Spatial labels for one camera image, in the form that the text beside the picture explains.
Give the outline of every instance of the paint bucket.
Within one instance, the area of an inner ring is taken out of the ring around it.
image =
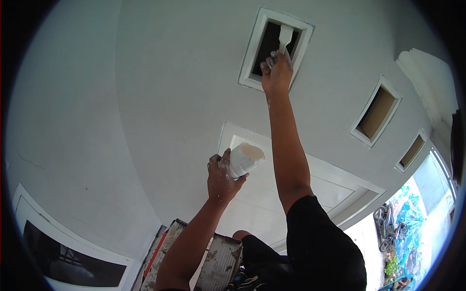
[[[230,163],[228,165],[228,174],[236,180],[246,173],[250,173],[255,167],[259,166],[265,160],[264,152],[247,142],[242,142],[230,153]]]

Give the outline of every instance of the wrist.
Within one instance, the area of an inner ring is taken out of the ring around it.
[[[222,199],[221,197],[218,197],[215,195],[215,198],[208,198],[206,201],[206,206],[215,210],[220,210],[220,211],[225,211],[226,207],[228,206],[228,203],[230,201],[227,201],[226,199]]]
[[[274,90],[272,93],[267,93],[266,98],[267,100],[271,101],[274,99],[283,99],[285,97],[288,97],[288,91],[281,91],[281,90]]]

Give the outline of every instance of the motorcycle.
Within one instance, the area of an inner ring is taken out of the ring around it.
[[[393,207],[391,203],[384,203],[377,208],[373,214],[374,220],[380,229],[382,243],[379,246],[381,252],[386,252],[395,242],[396,239],[403,237],[408,232],[408,226],[399,222],[398,227],[394,229],[395,219],[393,217]]]

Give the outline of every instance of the ventilation opening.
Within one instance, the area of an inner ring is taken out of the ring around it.
[[[372,140],[395,103],[395,98],[383,87],[379,87],[356,130]]]
[[[411,147],[409,148],[409,150],[406,152],[406,154],[401,159],[401,161],[398,162],[398,165],[403,170],[406,170],[409,167],[409,165],[411,165],[412,161],[414,161],[416,156],[419,154],[424,144],[425,144],[425,139],[422,138],[421,135],[418,135],[416,139],[414,140],[413,144],[411,145]]]
[[[238,84],[263,91],[260,63],[270,56],[271,51],[279,48],[278,38],[282,24],[293,28],[291,42],[287,45],[293,66],[290,87],[293,85],[304,53],[311,40],[314,26],[293,16],[264,7],[260,7],[257,12],[254,28],[238,76]]]
[[[280,42],[278,41],[278,38],[280,36],[280,28],[281,23],[275,23],[273,20],[267,21],[251,74],[262,77],[260,63],[265,61],[265,59],[270,56],[271,51],[276,51],[279,48]],[[291,42],[287,45],[290,59],[293,59],[296,50],[296,41],[298,40],[301,33],[302,30],[294,28]]]
[[[401,96],[381,75],[369,101],[349,133],[372,147],[387,127],[400,102]]]

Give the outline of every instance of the metal ladder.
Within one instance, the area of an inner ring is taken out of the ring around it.
[[[185,229],[187,223],[176,219],[169,228],[161,228],[149,250],[132,291],[154,291],[158,268],[165,254]],[[233,280],[243,259],[241,241],[214,234],[207,246],[200,269],[194,274],[195,291],[222,291]]]

